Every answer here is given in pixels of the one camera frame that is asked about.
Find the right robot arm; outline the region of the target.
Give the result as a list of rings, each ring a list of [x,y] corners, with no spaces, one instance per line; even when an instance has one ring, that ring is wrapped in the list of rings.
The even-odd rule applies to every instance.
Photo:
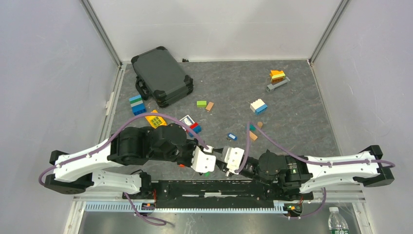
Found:
[[[240,175],[265,185],[275,184],[282,195],[294,199],[315,189],[346,183],[364,187],[390,185],[391,166],[384,166],[382,151],[372,145],[355,155],[314,157],[277,155],[269,150],[259,159],[248,157]]]

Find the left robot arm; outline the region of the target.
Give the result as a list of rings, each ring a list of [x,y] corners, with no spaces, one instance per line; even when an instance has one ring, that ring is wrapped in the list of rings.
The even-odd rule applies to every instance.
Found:
[[[51,153],[51,174],[40,176],[41,184],[61,194],[81,194],[88,190],[104,190],[152,195],[149,175],[124,175],[108,172],[109,167],[144,165],[148,161],[182,164],[197,173],[214,171],[216,156],[211,146],[201,147],[198,140],[188,139],[184,128],[176,123],[152,127],[127,127],[118,135],[89,149],[68,154]]]

